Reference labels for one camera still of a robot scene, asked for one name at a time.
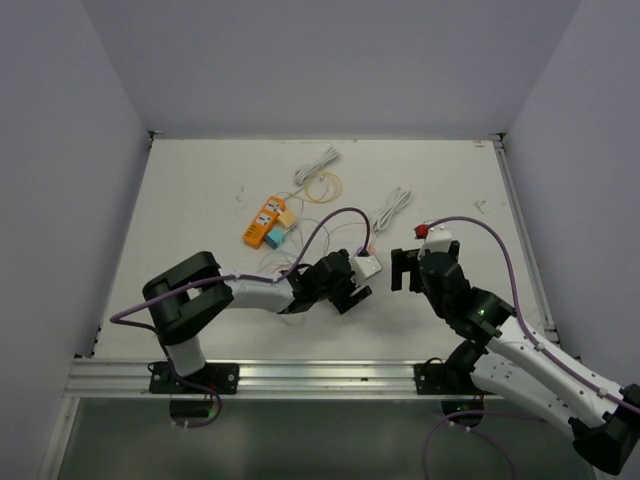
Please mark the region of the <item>teal charger plug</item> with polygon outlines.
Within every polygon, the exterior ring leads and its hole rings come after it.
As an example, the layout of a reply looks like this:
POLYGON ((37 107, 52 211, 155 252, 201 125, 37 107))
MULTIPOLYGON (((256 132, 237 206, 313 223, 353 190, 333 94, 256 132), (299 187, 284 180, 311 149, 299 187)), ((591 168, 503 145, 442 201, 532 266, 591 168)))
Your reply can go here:
POLYGON ((271 249, 279 248, 285 239, 286 232, 278 227, 274 227, 264 237, 264 243, 271 249))

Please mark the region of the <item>yellow charger plug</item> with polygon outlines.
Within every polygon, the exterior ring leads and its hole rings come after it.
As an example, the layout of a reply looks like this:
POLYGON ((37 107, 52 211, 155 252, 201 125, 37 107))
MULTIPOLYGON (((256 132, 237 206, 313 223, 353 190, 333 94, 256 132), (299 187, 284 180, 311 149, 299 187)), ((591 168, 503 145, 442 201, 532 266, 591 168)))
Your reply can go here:
POLYGON ((282 229, 288 230, 294 227, 296 222, 297 218, 290 210, 280 211, 278 213, 277 223, 282 229))

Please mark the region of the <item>orange power strip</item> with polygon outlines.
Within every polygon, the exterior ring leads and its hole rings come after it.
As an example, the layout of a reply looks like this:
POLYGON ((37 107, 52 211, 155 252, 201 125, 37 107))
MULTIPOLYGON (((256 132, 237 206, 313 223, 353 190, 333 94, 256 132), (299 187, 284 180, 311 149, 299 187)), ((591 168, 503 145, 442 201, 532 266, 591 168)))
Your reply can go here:
POLYGON ((243 234, 244 244, 259 249, 266 235, 272 230, 281 212, 286 210, 285 201, 277 196, 270 196, 256 214, 243 234))

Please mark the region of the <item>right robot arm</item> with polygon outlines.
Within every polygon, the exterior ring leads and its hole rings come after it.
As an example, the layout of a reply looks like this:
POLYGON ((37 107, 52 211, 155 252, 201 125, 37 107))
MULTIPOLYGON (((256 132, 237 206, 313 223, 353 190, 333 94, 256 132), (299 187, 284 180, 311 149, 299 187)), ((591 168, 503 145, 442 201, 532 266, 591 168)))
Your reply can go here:
POLYGON ((461 337, 449 357, 414 367, 416 390, 497 394, 568 436, 591 466, 621 473, 639 441, 639 387, 587 368, 537 333, 494 293, 470 285, 446 240, 391 252, 391 288, 424 295, 461 337))

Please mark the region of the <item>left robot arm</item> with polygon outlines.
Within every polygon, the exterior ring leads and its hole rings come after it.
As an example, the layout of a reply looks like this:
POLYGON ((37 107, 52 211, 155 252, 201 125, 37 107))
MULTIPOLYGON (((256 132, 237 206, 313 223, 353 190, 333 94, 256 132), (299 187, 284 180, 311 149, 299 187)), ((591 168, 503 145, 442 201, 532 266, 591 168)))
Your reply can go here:
POLYGON ((278 276, 231 274, 203 251, 147 282, 142 295, 173 364, 173 381, 193 393, 208 379, 198 335, 225 309, 289 315, 327 301, 343 314, 372 294, 367 281, 381 271, 378 259, 368 252, 352 256, 342 249, 278 276))

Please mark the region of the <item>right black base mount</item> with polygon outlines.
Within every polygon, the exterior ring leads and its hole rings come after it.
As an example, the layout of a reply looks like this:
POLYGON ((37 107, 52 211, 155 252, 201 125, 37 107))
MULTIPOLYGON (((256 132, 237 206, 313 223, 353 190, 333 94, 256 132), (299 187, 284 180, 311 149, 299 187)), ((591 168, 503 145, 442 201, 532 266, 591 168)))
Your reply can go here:
POLYGON ((474 395, 480 392, 467 371, 437 357, 414 364, 413 380, 418 395, 474 395))

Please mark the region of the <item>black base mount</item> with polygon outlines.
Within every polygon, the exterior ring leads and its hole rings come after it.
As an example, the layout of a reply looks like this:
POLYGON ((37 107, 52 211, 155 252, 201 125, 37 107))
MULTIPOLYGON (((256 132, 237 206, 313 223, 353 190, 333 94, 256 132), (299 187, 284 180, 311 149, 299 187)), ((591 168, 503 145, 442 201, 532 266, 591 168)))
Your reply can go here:
POLYGON ((474 395, 480 392, 467 371, 437 357, 414 364, 413 380, 418 395, 474 395))
MULTIPOLYGON (((197 394, 202 390, 185 386, 172 375, 166 361, 147 365, 150 373, 149 392, 152 394, 197 394)), ((235 395, 240 378, 237 363, 207 363, 203 369, 186 377, 188 382, 209 387, 221 395, 235 395)))

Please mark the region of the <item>right aluminium side rail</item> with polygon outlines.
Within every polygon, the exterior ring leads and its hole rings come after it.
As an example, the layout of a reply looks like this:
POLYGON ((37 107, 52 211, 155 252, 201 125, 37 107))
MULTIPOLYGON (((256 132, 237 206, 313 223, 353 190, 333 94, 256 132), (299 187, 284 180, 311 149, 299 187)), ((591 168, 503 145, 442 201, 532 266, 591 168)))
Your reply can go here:
POLYGON ((520 239, 520 244, 523 250, 525 263, 527 265, 527 271, 530 277, 530 281, 533 287, 533 292, 536 299, 536 305, 540 311, 541 324, 544 328, 546 337, 558 347, 561 346, 561 340, 557 327, 554 323, 549 303, 547 300, 546 292, 542 283, 542 278, 539 272, 538 264, 534 255, 533 247, 530 241, 530 237, 527 231, 525 219, 523 216, 522 208, 518 199, 518 195, 515 189, 513 177, 511 175, 508 159, 506 155, 505 134, 490 134, 488 139, 493 144, 494 151, 496 153, 501 175, 505 185, 505 190, 509 198, 512 214, 514 216, 516 229, 520 239))

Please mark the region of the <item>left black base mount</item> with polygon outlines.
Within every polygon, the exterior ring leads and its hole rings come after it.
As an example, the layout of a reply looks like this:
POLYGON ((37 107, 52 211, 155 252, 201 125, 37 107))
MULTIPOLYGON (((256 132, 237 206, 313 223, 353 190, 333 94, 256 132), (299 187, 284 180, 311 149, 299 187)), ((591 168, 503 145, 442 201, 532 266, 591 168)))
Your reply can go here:
MULTIPOLYGON (((147 365, 150 373, 149 392, 152 394, 197 394, 202 390, 185 386, 172 375, 166 361, 147 365)), ((207 363, 203 369, 186 377, 188 382, 209 387, 221 395, 235 395, 240 378, 237 363, 207 363)))

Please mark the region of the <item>aluminium front rail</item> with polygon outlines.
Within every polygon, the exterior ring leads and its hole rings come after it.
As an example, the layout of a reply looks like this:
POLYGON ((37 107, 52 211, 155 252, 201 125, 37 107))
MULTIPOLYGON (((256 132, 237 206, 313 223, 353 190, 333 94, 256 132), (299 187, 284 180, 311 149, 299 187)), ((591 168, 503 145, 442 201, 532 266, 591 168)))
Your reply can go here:
MULTIPOLYGON (((152 394, 151 360, 76 359, 64 388, 68 398, 202 400, 205 394, 152 394)), ((214 361, 237 363, 240 378, 235 395, 222 398, 268 400, 411 400, 487 398, 474 395, 418 395, 413 380, 416 361, 214 361)))

